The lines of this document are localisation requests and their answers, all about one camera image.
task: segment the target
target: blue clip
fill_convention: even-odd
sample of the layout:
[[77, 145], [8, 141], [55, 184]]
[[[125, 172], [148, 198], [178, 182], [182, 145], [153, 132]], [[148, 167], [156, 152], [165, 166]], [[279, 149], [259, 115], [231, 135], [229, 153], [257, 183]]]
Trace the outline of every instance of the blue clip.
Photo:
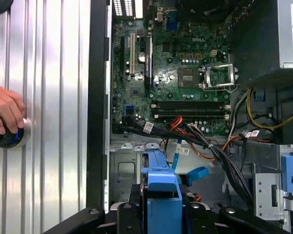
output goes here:
[[282, 190], [293, 192], [293, 156], [281, 156]]
[[145, 151], [148, 168], [142, 168], [147, 175], [147, 190], [172, 192], [174, 197], [147, 199], [147, 233], [182, 233], [182, 196], [175, 171], [168, 166], [165, 155], [160, 150]]
[[192, 182], [201, 179], [209, 174], [209, 170], [206, 167], [198, 167], [188, 172], [186, 175], [179, 175], [182, 184], [188, 187], [192, 186]]

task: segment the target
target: yellow wire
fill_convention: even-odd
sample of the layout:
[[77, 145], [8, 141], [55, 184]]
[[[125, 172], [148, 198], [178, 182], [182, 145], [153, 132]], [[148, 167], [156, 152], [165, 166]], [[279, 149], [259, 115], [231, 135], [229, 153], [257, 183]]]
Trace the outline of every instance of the yellow wire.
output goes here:
[[251, 113], [251, 94], [252, 94], [252, 91], [251, 90], [248, 90], [248, 95], [247, 95], [247, 102], [246, 102], [246, 105], [247, 105], [247, 111], [248, 111], [248, 114], [250, 116], [250, 120], [252, 121], [252, 123], [258, 127], [258, 128], [265, 128], [265, 129], [276, 129], [276, 128], [280, 128], [282, 126], [284, 126], [285, 124], [289, 123], [292, 119], [293, 119], [293, 115], [291, 117], [289, 117], [286, 121], [278, 124], [278, 125], [275, 125], [275, 126], [272, 126], [272, 127], [268, 127], [268, 126], [264, 126], [264, 125], [261, 125], [259, 123], [256, 123], [255, 120], [253, 119], [252, 117], [252, 113]]

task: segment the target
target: expansion slot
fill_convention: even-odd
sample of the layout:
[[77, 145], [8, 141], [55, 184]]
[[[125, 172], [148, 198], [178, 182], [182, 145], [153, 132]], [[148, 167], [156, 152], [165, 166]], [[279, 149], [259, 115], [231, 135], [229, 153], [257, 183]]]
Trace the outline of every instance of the expansion slot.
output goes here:
[[152, 38], [146, 37], [146, 66], [145, 66], [145, 89], [150, 90], [153, 84], [152, 79], [152, 57], [153, 57], [153, 44]]
[[135, 53], [136, 53], [136, 34], [130, 33], [130, 62], [129, 72], [131, 76], [135, 75]]
[[121, 50], [119, 59], [119, 76], [120, 80], [125, 79], [125, 37], [121, 37]]

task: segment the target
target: metal bracket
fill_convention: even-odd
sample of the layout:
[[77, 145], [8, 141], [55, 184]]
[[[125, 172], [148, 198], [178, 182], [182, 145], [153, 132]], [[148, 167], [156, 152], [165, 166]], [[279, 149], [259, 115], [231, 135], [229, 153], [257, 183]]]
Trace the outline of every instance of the metal bracket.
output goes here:
[[[222, 83], [222, 84], [213, 85], [211, 83], [211, 80], [212, 80], [211, 70], [222, 69], [222, 68], [228, 69], [229, 83]], [[238, 69], [236, 69], [232, 63], [223, 63], [223, 64], [217, 64], [217, 65], [203, 66], [202, 72], [203, 72], [203, 75], [205, 78], [204, 83], [203, 83], [203, 90], [204, 91], [226, 90], [229, 93], [232, 93], [234, 90], [236, 90], [238, 88], [238, 85], [234, 84], [236, 82], [236, 80], [239, 78], [239, 75], [235, 74], [236, 72], [238, 72]]]

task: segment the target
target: chip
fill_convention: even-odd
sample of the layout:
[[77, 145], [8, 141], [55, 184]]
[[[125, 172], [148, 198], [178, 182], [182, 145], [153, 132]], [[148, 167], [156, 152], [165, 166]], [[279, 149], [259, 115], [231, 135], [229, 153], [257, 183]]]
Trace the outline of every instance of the chip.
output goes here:
[[169, 42], [163, 42], [163, 52], [169, 52]]

